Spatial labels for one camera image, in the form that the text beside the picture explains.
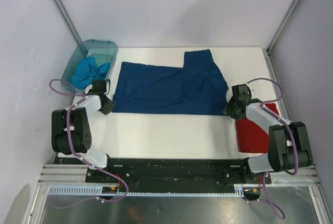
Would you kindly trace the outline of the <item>dark blue t-shirt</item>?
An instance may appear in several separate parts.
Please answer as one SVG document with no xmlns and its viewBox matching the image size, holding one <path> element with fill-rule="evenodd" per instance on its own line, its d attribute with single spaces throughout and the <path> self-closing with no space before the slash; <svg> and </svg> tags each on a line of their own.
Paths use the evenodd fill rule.
<svg viewBox="0 0 333 224">
<path fill-rule="evenodd" d="M 185 52 L 181 68 L 123 62 L 113 112 L 224 115 L 227 91 L 209 49 Z"/>
</svg>

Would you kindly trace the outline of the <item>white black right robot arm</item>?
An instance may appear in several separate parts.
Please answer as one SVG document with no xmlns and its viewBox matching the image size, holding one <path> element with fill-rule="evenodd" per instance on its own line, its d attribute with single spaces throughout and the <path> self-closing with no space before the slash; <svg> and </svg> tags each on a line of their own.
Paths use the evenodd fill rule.
<svg viewBox="0 0 333 224">
<path fill-rule="evenodd" d="M 304 123 L 292 122 L 252 98 L 246 84 L 232 86 L 232 97 L 225 114 L 234 120 L 248 119 L 268 134 L 268 152 L 247 158 L 247 166 L 241 168 L 240 177 L 246 183 L 254 182 L 259 173 L 298 173 L 300 168 L 313 165 L 313 155 L 308 131 Z"/>
</svg>

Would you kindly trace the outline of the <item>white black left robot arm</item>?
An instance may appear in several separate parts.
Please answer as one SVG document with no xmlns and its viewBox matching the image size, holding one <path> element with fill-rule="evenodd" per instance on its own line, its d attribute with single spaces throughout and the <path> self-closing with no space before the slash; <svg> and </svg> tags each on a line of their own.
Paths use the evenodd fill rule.
<svg viewBox="0 0 333 224">
<path fill-rule="evenodd" d="M 111 81 L 95 80 L 85 90 L 80 90 L 65 80 L 51 80 L 49 87 L 61 95 L 66 94 L 53 88 L 52 83 L 55 81 L 71 87 L 73 96 L 81 99 L 66 109 L 52 112 L 52 149 L 79 159 L 91 169 L 97 169 L 97 177 L 103 182 L 110 182 L 115 176 L 115 170 L 108 165 L 108 155 L 93 145 L 88 117 L 97 112 L 103 115 L 111 113 L 115 105 L 107 96 Z"/>
</svg>

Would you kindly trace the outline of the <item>light blue crumpled t-shirt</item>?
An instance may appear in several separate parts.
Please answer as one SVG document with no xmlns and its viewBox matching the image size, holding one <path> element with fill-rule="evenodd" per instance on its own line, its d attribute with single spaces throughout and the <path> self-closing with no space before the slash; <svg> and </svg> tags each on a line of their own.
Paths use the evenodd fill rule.
<svg viewBox="0 0 333 224">
<path fill-rule="evenodd" d="M 94 80 L 104 80 L 111 67 L 110 62 L 97 65 L 93 56 L 82 59 L 71 76 L 71 85 L 78 89 L 85 89 Z"/>
</svg>

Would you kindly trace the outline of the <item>teal plastic bin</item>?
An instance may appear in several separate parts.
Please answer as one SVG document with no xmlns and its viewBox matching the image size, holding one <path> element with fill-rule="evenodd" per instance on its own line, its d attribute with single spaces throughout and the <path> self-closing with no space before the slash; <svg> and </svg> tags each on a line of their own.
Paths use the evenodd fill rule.
<svg viewBox="0 0 333 224">
<path fill-rule="evenodd" d="M 62 75 L 62 86 L 70 92 L 84 90 L 94 80 L 107 80 L 112 73 L 118 46 L 111 41 L 90 39 L 73 53 Z"/>
</svg>

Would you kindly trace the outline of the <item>folded red t-shirt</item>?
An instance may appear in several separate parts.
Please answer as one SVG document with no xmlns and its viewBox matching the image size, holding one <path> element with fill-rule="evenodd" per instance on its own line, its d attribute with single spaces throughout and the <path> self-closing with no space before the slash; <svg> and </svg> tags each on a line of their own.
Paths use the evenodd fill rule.
<svg viewBox="0 0 333 224">
<path fill-rule="evenodd" d="M 239 152 L 268 152 L 268 134 L 256 123 L 247 118 L 242 118 L 235 121 L 235 128 Z"/>
</svg>

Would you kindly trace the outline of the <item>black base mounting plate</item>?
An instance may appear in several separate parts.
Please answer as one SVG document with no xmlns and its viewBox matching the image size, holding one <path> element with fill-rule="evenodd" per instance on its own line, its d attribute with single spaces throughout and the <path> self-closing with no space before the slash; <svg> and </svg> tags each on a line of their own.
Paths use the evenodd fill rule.
<svg viewBox="0 0 333 224">
<path fill-rule="evenodd" d="M 117 183 L 123 179 L 129 189 L 167 189 L 202 192 L 234 184 L 270 184 L 269 174 L 252 173 L 247 159 L 121 159 L 109 158 L 104 172 L 89 168 L 85 181 Z"/>
</svg>

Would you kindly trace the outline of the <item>aluminium frame post left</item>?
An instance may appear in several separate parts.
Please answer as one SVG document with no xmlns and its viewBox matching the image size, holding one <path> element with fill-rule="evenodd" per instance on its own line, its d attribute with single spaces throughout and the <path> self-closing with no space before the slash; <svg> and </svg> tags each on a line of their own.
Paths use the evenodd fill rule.
<svg viewBox="0 0 333 224">
<path fill-rule="evenodd" d="M 66 7 L 63 3 L 62 0 L 52 0 L 55 7 L 57 8 L 62 20 L 65 23 L 65 26 L 67 27 L 67 29 L 69 30 L 72 38 L 74 39 L 75 43 L 79 46 L 82 43 L 82 40 L 79 36 L 79 33 L 76 29 L 76 27 L 74 26 L 74 23 L 71 20 L 71 17 L 68 13 L 68 11 L 66 10 Z"/>
</svg>

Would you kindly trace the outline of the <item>aluminium frame post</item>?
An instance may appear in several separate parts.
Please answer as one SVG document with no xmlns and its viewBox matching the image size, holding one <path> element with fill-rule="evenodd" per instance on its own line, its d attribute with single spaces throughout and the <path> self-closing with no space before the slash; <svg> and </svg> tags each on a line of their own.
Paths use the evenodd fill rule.
<svg viewBox="0 0 333 224">
<path fill-rule="evenodd" d="M 76 29 L 76 27 L 74 26 L 74 23 L 71 20 L 71 17 L 68 13 L 68 11 L 66 10 L 66 7 L 63 3 L 62 0 L 52 0 L 55 7 L 57 8 L 62 20 L 65 23 L 65 26 L 67 27 L 67 29 L 69 30 L 72 38 L 74 39 L 75 43 L 79 46 L 82 43 L 82 40 L 79 36 L 79 33 Z"/>
<path fill-rule="evenodd" d="M 283 33 L 285 32 L 288 24 L 292 20 L 294 14 L 296 13 L 299 6 L 301 5 L 302 1 L 303 0 L 292 0 L 291 1 L 286 13 L 284 14 L 284 16 L 282 18 L 282 21 L 280 22 L 280 24 L 279 24 L 277 30 L 275 31 L 269 45 L 266 48 L 266 52 L 270 57 L 272 56 L 272 52 L 273 52 L 274 48 L 276 47 L 277 43 L 281 39 Z"/>
</svg>

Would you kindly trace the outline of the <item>aluminium frame post right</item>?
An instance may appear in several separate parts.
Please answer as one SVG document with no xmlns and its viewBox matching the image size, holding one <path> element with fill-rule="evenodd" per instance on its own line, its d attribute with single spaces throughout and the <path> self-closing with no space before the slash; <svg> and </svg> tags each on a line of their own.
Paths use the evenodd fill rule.
<svg viewBox="0 0 333 224">
<path fill-rule="evenodd" d="M 291 1 L 286 13 L 284 14 L 284 16 L 282 18 L 282 21 L 280 22 L 280 24 L 279 24 L 277 30 L 275 31 L 269 45 L 266 48 L 266 52 L 270 57 L 272 56 L 272 52 L 273 52 L 274 48 L 276 47 L 277 43 L 281 39 L 283 33 L 285 32 L 288 24 L 292 20 L 294 14 L 296 13 L 299 6 L 301 5 L 302 1 L 303 0 L 292 0 Z"/>
</svg>

